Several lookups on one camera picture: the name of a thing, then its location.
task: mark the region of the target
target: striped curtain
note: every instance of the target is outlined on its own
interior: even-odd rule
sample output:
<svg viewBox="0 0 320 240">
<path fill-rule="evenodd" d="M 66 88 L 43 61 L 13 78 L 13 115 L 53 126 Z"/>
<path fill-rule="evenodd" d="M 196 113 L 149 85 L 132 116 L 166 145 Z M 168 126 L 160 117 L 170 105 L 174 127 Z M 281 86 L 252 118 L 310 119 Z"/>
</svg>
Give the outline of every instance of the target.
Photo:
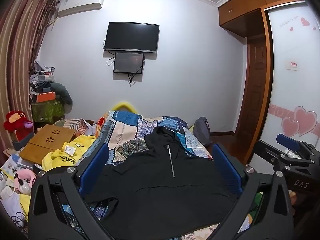
<svg viewBox="0 0 320 240">
<path fill-rule="evenodd" d="M 57 0 L 13 0 L 0 20 L 0 151 L 12 145 L 2 125 L 9 111 L 24 111 L 32 120 L 29 75 L 56 4 Z"/>
</svg>

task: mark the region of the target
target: wooden floor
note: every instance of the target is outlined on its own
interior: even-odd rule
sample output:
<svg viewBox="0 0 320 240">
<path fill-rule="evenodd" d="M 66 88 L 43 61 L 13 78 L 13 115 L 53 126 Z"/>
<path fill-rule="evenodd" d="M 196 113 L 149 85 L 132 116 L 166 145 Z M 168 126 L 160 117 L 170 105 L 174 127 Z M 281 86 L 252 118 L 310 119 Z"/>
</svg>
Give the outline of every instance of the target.
<svg viewBox="0 0 320 240">
<path fill-rule="evenodd" d="M 240 140 L 235 135 L 220 135 L 212 136 L 211 138 L 213 141 L 212 145 L 215 143 L 221 143 L 232 156 L 238 158 L 239 161 L 245 164 L 244 156 L 248 149 L 248 145 L 245 145 L 243 140 Z M 211 153 L 212 145 L 207 147 L 209 153 Z"/>
</svg>

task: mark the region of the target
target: zipper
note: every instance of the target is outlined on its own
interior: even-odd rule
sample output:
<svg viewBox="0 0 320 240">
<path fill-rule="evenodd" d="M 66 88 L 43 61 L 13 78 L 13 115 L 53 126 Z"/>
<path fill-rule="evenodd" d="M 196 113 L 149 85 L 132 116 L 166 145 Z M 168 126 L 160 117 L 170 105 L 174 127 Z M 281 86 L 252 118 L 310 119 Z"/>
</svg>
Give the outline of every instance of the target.
<svg viewBox="0 0 320 240">
<path fill-rule="evenodd" d="M 171 151 L 170 151 L 169 144 L 167 145 L 167 149 L 168 149 L 168 151 L 169 151 L 169 156 L 170 156 L 172 175 L 173 175 L 173 177 L 175 178 L 175 176 L 174 176 L 174 171 L 173 171 L 173 164 L 172 164 Z"/>
</svg>

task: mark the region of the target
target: metal bolt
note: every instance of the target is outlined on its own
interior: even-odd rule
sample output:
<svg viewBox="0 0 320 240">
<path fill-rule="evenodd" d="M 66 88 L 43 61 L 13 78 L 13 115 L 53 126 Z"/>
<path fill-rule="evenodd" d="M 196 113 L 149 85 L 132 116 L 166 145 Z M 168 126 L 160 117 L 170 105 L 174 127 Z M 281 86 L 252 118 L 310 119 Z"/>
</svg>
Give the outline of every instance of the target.
<svg viewBox="0 0 320 240">
<path fill-rule="evenodd" d="M 276 171 L 276 175 L 277 175 L 278 177 L 282 177 L 282 176 L 283 176 L 283 173 L 282 173 L 281 171 Z"/>
<path fill-rule="evenodd" d="M 45 174 L 45 171 L 39 171 L 38 176 L 42 177 Z"/>
<path fill-rule="evenodd" d="M 73 173 L 76 169 L 74 167 L 68 167 L 67 173 Z"/>
<path fill-rule="evenodd" d="M 247 172 L 247 173 L 254 173 L 254 168 L 252 168 L 252 167 L 246 167 L 245 168 L 245 171 Z"/>
</svg>

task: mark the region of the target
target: blue padding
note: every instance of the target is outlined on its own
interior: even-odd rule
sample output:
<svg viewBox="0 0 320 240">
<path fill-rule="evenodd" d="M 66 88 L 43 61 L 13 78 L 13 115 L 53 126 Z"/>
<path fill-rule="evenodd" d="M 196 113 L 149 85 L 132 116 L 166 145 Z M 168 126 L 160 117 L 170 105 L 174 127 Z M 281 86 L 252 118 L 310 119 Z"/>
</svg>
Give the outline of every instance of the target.
<svg viewBox="0 0 320 240">
<path fill-rule="evenodd" d="M 296 140 L 283 135 L 282 133 L 278 134 L 277 136 L 277 143 L 283 145 L 284 147 L 287 147 L 288 149 L 297 152 L 300 150 L 300 145 L 299 142 L 297 142 Z"/>
<path fill-rule="evenodd" d="M 233 194 L 240 196 L 243 191 L 241 187 L 241 177 L 217 144 L 212 147 L 212 158 L 217 169 L 225 179 L 229 190 Z"/>
<path fill-rule="evenodd" d="M 103 143 L 100 150 L 97 152 L 94 159 L 90 162 L 88 168 L 84 171 L 80 179 L 79 193 L 84 196 L 92 189 L 94 182 L 100 175 L 103 167 L 109 158 L 109 147 Z"/>
</svg>

